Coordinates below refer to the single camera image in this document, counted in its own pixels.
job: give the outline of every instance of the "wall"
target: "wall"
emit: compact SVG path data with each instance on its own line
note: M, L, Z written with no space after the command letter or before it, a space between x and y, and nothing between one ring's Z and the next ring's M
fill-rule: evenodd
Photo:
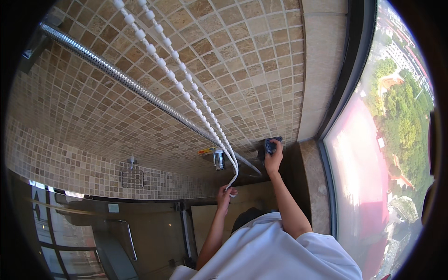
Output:
M314 140L301 142L300 151L311 202L313 230L320 234L330 234L330 200L327 179L317 144Z
M151 168L144 187L121 187L120 171L129 164L94 155L56 141L9 118L6 166L15 173L61 190L130 199L185 199L213 196L216 188L204 180Z
M306 82L297 140L317 134L344 58L346 0L302 0L306 34Z
M137 5L125 1L167 66L183 80ZM229 141L254 160L258 142L297 139L303 96L302 12L295 0L148 2L222 124ZM198 117L146 54L110 0L62 0L51 10L61 29L103 55L186 116ZM110 77L52 44L29 75L18 73L10 114L73 148L117 162L196 177L214 172L197 151L213 146Z

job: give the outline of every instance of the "mosaic tile wall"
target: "mosaic tile wall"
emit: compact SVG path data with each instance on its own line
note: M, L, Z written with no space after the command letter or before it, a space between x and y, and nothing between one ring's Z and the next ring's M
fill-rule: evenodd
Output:
M123 188L120 171L128 163L106 159L55 141L9 118L6 164L32 181L82 194L130 199L186 199L214 196L217 188L204 180L144 168L143 188Z
M148 4L235 151L254 160L264 138L283 136L287 145L296 141L304 81L298 1ZM126 7L167 66L184 79L137 1L126 1ZM63 19L63 31L199 123L111 1L62 0L51 13ZM134 155L143 166L196 176L213 171L196 154L211 146L207 140L57 44L42 53L29 75L17 75L10 113L27 127L92 154L118 161Z

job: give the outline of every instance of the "white beaded cord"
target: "white beaded cord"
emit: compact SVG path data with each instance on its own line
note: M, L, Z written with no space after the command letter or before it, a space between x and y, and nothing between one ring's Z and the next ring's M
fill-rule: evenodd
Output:
M171 52L171 56L174 58L174 60L176 61L176 63L180 66L182 64L182 61L179 59L179 54L173 49L173 47L171 46L171 41L169 38L167 38L165 36L165 34L163 33L163 27L161 25L159 25L157 23L157 21L155 20L155 14L152 10L150 10L148 8L148 6L146 5L146 0L138 0L138 4L142 7L143 11L145 12L146 17L152 22L152 24L154 25L154 27L156 28L156 31L160 34L160 36L162 37L162 39L164 40L164 44L166 47L169 48L170 52ZM203 98L203 94L202 92L200 92L198 90L198 85L196 85L196 83L193 81L191 74L189 74L186 69L181 69L184 74L185 77L187 79L187 81L190 82L191 87L193 88L193 90L196 92L196 94L198 95L199 99L201 100L201 103L204 105L205 109L207 110L207 113L210 115L211 119L213 120L214 124L216 125L216 128L218 129L218 131L221 134L221 137L224 140L224 143L226 144L227 148L230 150L230 153L232 154L232 158L235 162L237 162L237 159L235 157L235 154L233 152L232 147L230 146L230 143L227 140L227 137L225 136L221 126L218 123L218 120L216 119L215 115L212 113L211 108L208 106L207 101Z
M179 59L179 54L178 54L178 53L171 47L171 41L170 41L170 39L169 39L169 38L166 38L165 34L163 34L163 27L162 27L161 25L157 24L157 22L154 20L154 13L153 13L152 11L150 11L150 10L148 9L148 7L146 6L146 0L138 0L138 3L139 3L140 5L142 5L142 6L144 5L144 6L146 7L145 12L146 12L146 10L148 10L148 12L150 13L150 14L148 14L148 12L146 13L147 17L148 17L148 18L150 18L150 17L152 18L151 21L152 21L153 24L154 24L155 30L156 30L158 33L161 34L161 36L162 36L162 38L163 38L163 40L164 40L164 44L165 44L167 47L169 47L169 49L170 49L170 51L171 51L171 53L172 53L172 57L173 57L173 58L176 60L176 62L178 63L179 68L180 68L182 71L184 71L186 77L187 77L187 75L188 75L189 77L191 77L191 75L188 74L187 71L186 71L185 64L182 63L182 62L180 61L180 59ZM165 73L167 74L167 77L168 77L168 78L175 84L176 88L177 88L180 92L182 92L183 98L184 98L185 101L188 103L188 106L189 106L189 107L190 107L190 108L191 108L191 109L192 109L192 110L193 110L193 111L200 117L201 121L206 125L206 127L208 128L208 130L210 131L210 133L213 135L213 137L215 138L215 140L219 143L220 148L221 148L221 149L224 151L224 153L227 155L227 158L230 160L230 162L231 162L232 165L233 165L233 168L235 169L235 175L234 175L234 177L232 178L232 180L229 182L229 184L228 184L228 186L227 186L227 188L229 188L229 187L232 185L232 183L236 180L236 178L238 177L238 171L239 171L239 169L238 169L238 163L237 163L237 161L236 161L236 157L235 157L235 154L234 154L234 152L233 152L233 149L231 148L230 144L228 143L228 141L227 141L227 139L226 139L226 137L225 137L225 135L224 135L224 133L223 133L221 127L219 127L219 124L217 124L217 120L215 119L215 116L214 116L213 113L211 112L210 107L208 107L207 102L206 102L205 100L203 100L203 98L202 98L202 93L201 93L200 91L196 91L196 92L198 93L198 95L200 96L200 98L203 100L203 104L204 104L204 106L207 108L207 111L209 112L209 114L211 114L212 119L214 119L214 121L216 122L219 131L221 132L221 134L223 135L223 137L224 137L224 139L225 139L224 141L226 142L226 144L227 144L228 147L230 148L230 151L231 151L231 153L232 153L232 156L230 156L230 154L229 154L228 150L226 149L225 145L221 142L220 138L218 137L218 135L217 135L216 132L214 131L213 127L212 127L212 126L210 125L210 123L207 121L206 117L202 114L202 111L201 111L200 109L198 109L196 103L195 103L194 101L191 100L191 96L190 96L190 94L189 94L187 91L184 90L184 86L182 85L182 83L176 80L176 76L175 76L174 72L171 71L171 70L169 70L169 69L166 67L166 62L165 62L165 60L164 60L163 58L160 58L160 57L158 56L158 54L156 53L156 49L155 49L155 47L154 47L152 44L149 44L149 42L146 40L146 38L145 38L145 37L146 37L145 32L144 32L143 30L139 29L138 26L135 24L135 18L134 18L134 16L133 16L132 14L128 13L128 11L125 9L125 4L123 3L123 1L122 1L122 0L115 0L115 1L114 1L114 6L117 8L117 10L119 10L119 11L123 14L123 16L125 17L125 22L126 22L128 25L131 25L131 26L132 26L132 28L133 28L134 31L135 31L135 35L136 35L136 37L137 37L140 41L142 41L142 43L145 45L145 47L146 47L146 51L147 51L147 52L154 58L154 60L157 62L157 65L165 71ZM192 87L195 88L195 87L193 86L193 84L194 84L194 86L195 86L196 89L197 89L197 85L196 85L194 82L192 83Z

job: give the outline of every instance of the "wire soap dish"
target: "wire soap dish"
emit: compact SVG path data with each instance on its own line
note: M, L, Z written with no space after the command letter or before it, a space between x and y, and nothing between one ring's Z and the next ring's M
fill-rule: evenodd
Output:
M131 164L131 168L121 171L121 186L131 189L143 188L143 171L134 169L137 160L131 157L128 159L128 163Z

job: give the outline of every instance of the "window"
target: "window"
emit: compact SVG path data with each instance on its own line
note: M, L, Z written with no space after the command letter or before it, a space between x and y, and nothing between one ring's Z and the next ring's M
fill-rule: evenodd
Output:
M41 253L54 279L107 279L92 227L77 226L67 220L64 205L56 201L56 196L64 195L54 188L34 181L30 185L34 186L31 188L34 221Z
M364 279L394 275L422 229L429 175L431 81L412 34L379 1L361 79L323 143L333 177L338 241Z

